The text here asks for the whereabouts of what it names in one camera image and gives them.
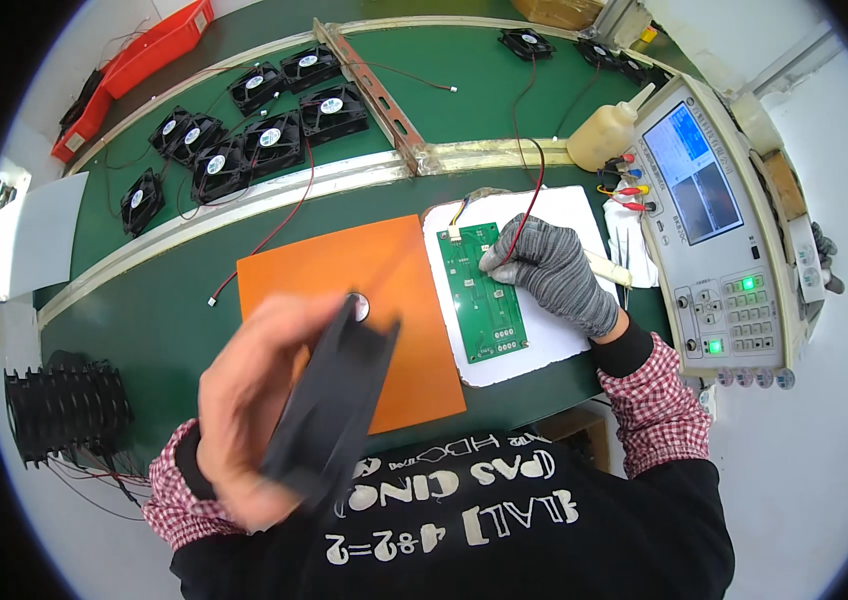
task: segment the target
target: plastic glue bottle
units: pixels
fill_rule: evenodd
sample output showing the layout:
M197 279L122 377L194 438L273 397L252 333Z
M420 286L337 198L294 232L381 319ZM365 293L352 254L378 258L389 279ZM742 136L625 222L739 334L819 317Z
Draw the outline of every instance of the plastic glue bottle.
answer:
M633 142L637 109L653 91L654 84L648 83L630 102L605 104L595 110L567 139L567 154L574 164L595 173L605 162L619 157Z

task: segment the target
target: green circuit board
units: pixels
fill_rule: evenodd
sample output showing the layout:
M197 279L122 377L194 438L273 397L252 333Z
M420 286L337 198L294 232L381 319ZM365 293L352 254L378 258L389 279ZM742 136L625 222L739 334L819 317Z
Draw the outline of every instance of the green circuit board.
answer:
M498 283L478 269L497 233L492 222L461 227L459 241L452 242L446 231L437 233L468 363L527 348L514 286Z

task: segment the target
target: red plaid sleeve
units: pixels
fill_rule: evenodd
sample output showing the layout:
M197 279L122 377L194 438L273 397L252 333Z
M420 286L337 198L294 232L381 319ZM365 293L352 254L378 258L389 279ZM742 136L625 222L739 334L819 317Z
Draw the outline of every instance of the red plaid sleeve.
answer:
M707 458L711 418L677 375L679 359L656 333L654 349L643 366L615 378L598 370L623 444L623 470L633 479L665 462Z
M207 536L247 534L219 502L195 497L177 468L174 458L177 444L196 425L197 419L192 418L178 427L161 455L150 464L153 493L142 507L151 529L170 544L174 552Z

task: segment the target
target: glove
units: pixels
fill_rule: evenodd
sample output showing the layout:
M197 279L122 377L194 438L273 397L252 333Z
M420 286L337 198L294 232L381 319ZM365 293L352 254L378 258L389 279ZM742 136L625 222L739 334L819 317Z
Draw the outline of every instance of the glove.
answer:
M480 270L497 282L526 287L540 306L587 337L607 335L617 323L617 303L598 285L576 231L527 217L510 260L501 264L523 218L519 214L501 229L480 258Z

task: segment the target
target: white sheet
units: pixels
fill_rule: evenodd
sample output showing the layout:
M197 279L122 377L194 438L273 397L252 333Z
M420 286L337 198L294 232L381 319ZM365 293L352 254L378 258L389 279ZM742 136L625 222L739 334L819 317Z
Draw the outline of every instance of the white sheet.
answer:
M530 203L533 192L501 194L488 196L471 202L457 219L460 227L497 223L499 228L507 224L514 216L524 212ZM563 360L590 349L590 343L573 326L561 318L554 317L541 308L537 300L525 289L517 288L517 300L521 306L521 316L530 347L503 354L475 363L467 363L463 338L454 312L451 286L444 271L444 259L440 253L437 234L447 229L459 204L438 206L428 213L424 220L424 243L427 248L430 270L433 273L440 310L444 316L444 325L451 340L454 363L460 372L460 378L472 387L483 387L529 373L550 363ZM552 187L542 189L537 196L530 214L565 228L572 228L580 237L586 250L600 257L607 257L600 241L597 221L587 203L587 196L579 185L571 187ZM610 292L614 298L617 291L612 282L598 277L598 284Z

